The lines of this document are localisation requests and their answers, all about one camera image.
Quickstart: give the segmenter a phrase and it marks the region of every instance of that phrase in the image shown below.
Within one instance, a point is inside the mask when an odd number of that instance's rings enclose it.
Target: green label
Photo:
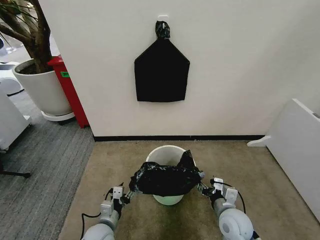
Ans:
[[[70,78],[69,73],[67,71],[61,71],[60,74],[63,78]]]

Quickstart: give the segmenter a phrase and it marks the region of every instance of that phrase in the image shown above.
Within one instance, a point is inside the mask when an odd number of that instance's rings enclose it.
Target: black stand leg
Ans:
[[[31,176],[30,172],[21,173],[21,172],[4,171],[4,166],[2,165],[1,159],[0,159],[0,174],[12,175],[12,176],[21,176],[21,177],[24,177],[26,179]]]

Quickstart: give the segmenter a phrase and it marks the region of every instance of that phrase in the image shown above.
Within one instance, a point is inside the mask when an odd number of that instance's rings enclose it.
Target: white bucket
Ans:
[[[160,165],[170,165],[170,166],[176,166],[181,157],[182,154],[185,152],[181,147],[174,146],[174,145],[164,145],[159,146],[156,149],[154,149],[148,157],[146,158],[146,162],[156,162]],[[153,195],[155,200],[157,200],[159,203],[163,205],[174,205],[181,201],[181,199],[184,197],[183,195],[180,196],[157,196]]]

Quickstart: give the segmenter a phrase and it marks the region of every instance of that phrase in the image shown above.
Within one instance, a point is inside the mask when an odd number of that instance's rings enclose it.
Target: white planter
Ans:
[[[34,60],[31,59],[20,63],[12,71],[35,105],[45,114],[51,116],[62,116],[71,113],[71,106],[55,71],[39,74],[19,73],[33,62]]]
[[[170,165],[176,166],[182,157],[182,154],[185,152],[181,147],[174,146],[174,145],[164,145],[159,146],[154,149],[152,152],[149,153],[148,157],[146,158],[146,162],[156,162],[160,165]],[[181,201],[184,197],[183,195],[180,196],[157,196],[153,195],[155,200],[163,205],[174,205]]]

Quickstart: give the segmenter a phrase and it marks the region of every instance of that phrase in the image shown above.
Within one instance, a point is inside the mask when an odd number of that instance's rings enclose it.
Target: beige carpet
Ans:
[[[149,152],[161,145],[190,149],[197,167],[223,178],[242,193],[247,214],[262,240],[315,240],[320,225],[266,148],[245,141],[97,142],[75,194],[60,240],[79,240],[81,213],[96,215],[105,192],[140,168]],[[242,208],[237,200],[237,207]],[[85,219],[86,228],[98,219]],[[116,240],[221,240],[210,201],[196,189],[174,206],[163,206],[151,195],[136,195],[122,210]]]

